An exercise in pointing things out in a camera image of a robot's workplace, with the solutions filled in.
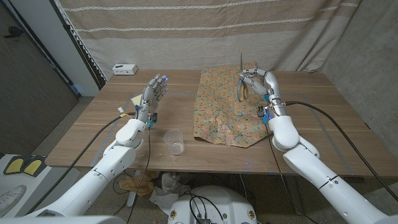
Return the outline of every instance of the paper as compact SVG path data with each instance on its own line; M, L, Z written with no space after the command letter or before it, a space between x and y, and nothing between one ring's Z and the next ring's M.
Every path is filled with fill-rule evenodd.
M154 171L147 171L144 178L142 178L141 185L139 186L138 196L143 196L149 194L154 190L155 184L152 179L158 177L158 173ZM123 180L119 181L119 187L124 190L129 190L131 192L137 191L137 186L141 180L142 174L135 177L125 177Z
M180 180L180 176L175 175L175 173L168 172L163 174L162 188L155 187L150 196L149 200L159 206L166 215L169 215L170 209L179 195L191 190L189 186L182 186L178 180Z
M243 69L256 68L255 62ZM248 85L249 96L237 99L237 66L204 68L193 110L193 136L214 144L249 147L267 136L258 106L266 106L263 96L255 94Z

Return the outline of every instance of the floral cloth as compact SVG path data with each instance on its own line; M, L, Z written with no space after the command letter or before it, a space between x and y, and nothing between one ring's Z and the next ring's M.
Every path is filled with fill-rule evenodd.
M256 68L255 62L243 69ZM249 147L267 136L258 106L265 106L263 96L248 85L249 96L237 99L238 66L204 68L193 111L193 136L213 144Z

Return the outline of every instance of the robotic arm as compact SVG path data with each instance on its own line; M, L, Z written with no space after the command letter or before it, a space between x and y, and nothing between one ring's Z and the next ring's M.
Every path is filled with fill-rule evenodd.
M254 77L264 80L263 85L254 81ZM283 155L285 162L311 182L348 223L376 223L388 218L329 169L320 160L316 147L298 134L292 118L285 112L285 104L281 100L278 83L272 72L256 68L241 69L238 84L239 101L242 100L241 93L245 92L240 91L240 88L247 88L245 83L250 84L258 95L265 97L267 106L259 107L257 113L263 117L264 124L268 124L274 132L273 145L286 152Z
M25 217L74 217L84 214L98 195L116 175L127 169L142 147L142 135L151 126L151 116L159 100L166 94L167 77L156 75L144 88L134 119L116 134L103 158L84 177L54 203Z

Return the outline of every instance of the striped curtain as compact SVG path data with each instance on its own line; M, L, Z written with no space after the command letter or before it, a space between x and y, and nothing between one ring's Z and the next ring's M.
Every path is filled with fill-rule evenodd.
M266 70L322 65L360 0L59 0L110 77L115 63L193 70L256 61Z

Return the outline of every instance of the plastic cup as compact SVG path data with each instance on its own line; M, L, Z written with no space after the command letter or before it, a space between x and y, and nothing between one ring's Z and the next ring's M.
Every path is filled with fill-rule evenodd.
M164 134L164 141L169 147L171 155L178 156L184 152L183 134L178 129L171 129Z

